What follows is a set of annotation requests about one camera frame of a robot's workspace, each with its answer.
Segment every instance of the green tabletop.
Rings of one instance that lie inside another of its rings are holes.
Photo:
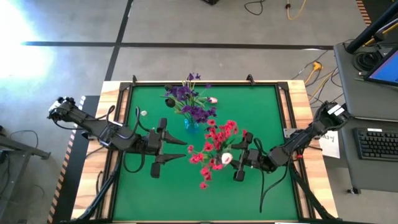
[[[203,87],[196,87],[201,92]],[[171,135],[196,149],[203,148],[206,125],[199,133],[185,130],[183,116],[166,107],[163,86],[136,86],[132,94],[129,125],[135,122],[135,106],[146,110],[141,123],[147,128],[157,126],[159,118],[168,119],[167,129]],[[265,151],[284,142],[283,127],[279,114],[275,86],[213,86],[203,96],[218,99],[216,122],[225,124],[235,120],[240,129],[247,129],[261,139]],[[274,187],[264,200],[263,212],[259,213],[261,173],[245,168],[244,182],[233,180],[234,170],[227,166],[213,172],[213,180],[205,190],[199,188],[203,177],[201,165],[188,162],[190,155],[186,146],[165,144],[165,153],[184,153],[187,157],[162,166],[160,178],[150,177],[150,165],[154,157],[147,156],[144,168],[130,174],[122,168],[117,189],[114,220],[117,221],[216,221],[216,220],[296,220],[297,210],[292,181],[287,177]],[[234,151],[237,158],[241,151]],[[136,169],[140,155],[128,154],[126,163]],[[279,180],[285,167],[266,174],[265,188]]]

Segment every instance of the gray floor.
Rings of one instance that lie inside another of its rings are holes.
[[[111,47],[22,47],[17,41],[114,42],[126,0],[3,1],[0,24],[5,24],[0,74],[0,123],[8,133],[33,129],[39,147],[51,159],[32,158],[15,201],[1,223],[28,218],[45,223],[70,135],[47,120],[47,110],[58,96],[98,95],[105,78]],[[302,17],[288,21],[285,1],[267,1],[261,16],[246,12],[247,1],[220,0],[210,7],[199,0],[135,0],[125,42],[196,42],[233,44],[336,44],[355,37],[364,28],[354,0],[309,0]],[[301,2],[294,1],[294,9]],[[209,80],[288,80],[317,58],[319,50],[140,49],[122,48],[112,80],[179,80],[198,72]],[[321,75],[336,67],[333,52],[321,59]],[[304,79],[308,67],[299,76]],[[308,88],[312,93],[317,85]],[[328,83],[321,100],[331,100],[341,89]],[[28,134],[16,136],[34,144]],[[347,168],[326,160],[333,195],[341,218],[351,221],[396,223],[398,194],[364,191],[346,195]],[[39,184],[45,190],[32,188]]]

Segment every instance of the keyboard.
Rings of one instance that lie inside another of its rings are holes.
[[[355,128],[360,159],[398,162],[398,130]]]

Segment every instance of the glass vase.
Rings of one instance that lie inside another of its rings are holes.
[[[199,124],[196,121],[185,118],[184,123],[188,133],[197,133],[199,131]]]

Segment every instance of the white paper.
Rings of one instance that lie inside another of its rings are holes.
[[[337,131],[328,131],[319,139],[319,145],[322,148],[322,154],[324,156],[340,158]]]

